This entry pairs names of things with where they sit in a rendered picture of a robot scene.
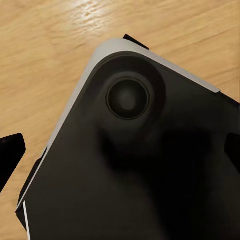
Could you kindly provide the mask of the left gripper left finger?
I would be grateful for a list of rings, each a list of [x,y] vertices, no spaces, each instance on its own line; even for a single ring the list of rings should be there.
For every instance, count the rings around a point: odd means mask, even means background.
[[[0,138],[0,193],[26,152],[21,133]]]

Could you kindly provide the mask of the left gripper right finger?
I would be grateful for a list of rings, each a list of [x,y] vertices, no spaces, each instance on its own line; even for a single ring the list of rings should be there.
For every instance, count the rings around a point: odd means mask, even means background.
[[[227,135],[224,151],[240,173],[240,135],[229,133]]]

